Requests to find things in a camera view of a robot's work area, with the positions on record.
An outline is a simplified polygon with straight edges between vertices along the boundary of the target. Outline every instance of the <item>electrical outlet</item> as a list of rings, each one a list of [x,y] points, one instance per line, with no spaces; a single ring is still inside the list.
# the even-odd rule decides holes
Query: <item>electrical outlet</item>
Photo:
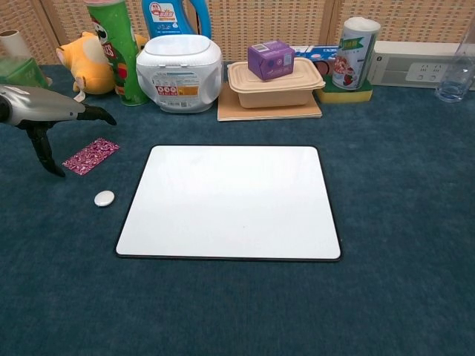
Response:
[[[409,82],[439,83],[447,70],[444,63],[413,63],[407,71],[406,80]]]
[[[436,88],[458,43],[376,41],[368,70],[372,85]]]

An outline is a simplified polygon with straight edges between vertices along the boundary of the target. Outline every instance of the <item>tan plastic container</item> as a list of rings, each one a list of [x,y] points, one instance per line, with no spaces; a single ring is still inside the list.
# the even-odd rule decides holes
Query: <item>tan plastic container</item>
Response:
[[[325,86],[315,65],[306,58],[295,58],[293,73],[265,82],[247,69],[247,62],[229,65],[228,75],[229,87],[239,95],[241,106],[248,109],[305,105],[314,89]]]

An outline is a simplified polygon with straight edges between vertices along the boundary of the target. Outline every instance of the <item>purple box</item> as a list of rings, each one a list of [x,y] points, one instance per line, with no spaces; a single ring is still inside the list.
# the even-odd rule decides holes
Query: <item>purple box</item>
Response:
[[[256,44],[247,49],[247,67],[262,80],[294,71],[295,51],[281,41]]]

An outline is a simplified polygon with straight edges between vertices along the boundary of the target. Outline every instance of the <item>whiteboard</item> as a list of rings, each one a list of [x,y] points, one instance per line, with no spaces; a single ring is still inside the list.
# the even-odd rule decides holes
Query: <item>whiteboard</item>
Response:
[[[121,257],[339,260],[317,149],[153,147],[116,252]]]

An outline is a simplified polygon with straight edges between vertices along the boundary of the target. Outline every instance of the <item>rattan wall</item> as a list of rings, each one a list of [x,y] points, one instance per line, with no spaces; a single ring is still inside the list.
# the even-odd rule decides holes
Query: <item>rattan wall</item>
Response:
[[[221,47],[224,59],[233,61],[246,59],[248,46],[272,39],[291,45],[325,43],[324,13],[332,2],[209,0],[213,40]]]
[[[0,0],[0,19],[0,32],[18,30],[38,63],[56,62],[58,42],[38,0]]]
[[[351,16],[379,22],[380,40],[460,42],[474,12],[475,0],[338,0],[327,42],[338,43]]]
[[[42,0],[42,3],[61,43],[77,39],[82,31],[94,32],[91,17],[83,0]],[[135,33],[147,36],[142,2],[126,0],[126,4]]]
[[[147,36],[141,0],[126,0],[136,33]],[[246,58],[249,45],[338,43],[344,20],[365,16],[382,25],[379,39],[460,42],[475,0],[208,0],[213,39],[225,60]],[[186,1],[191,23],[196,15]],[[83,0],[0,0],[0,30],[19,30],[39,63],[57,63],[55,47],[93,31]]]

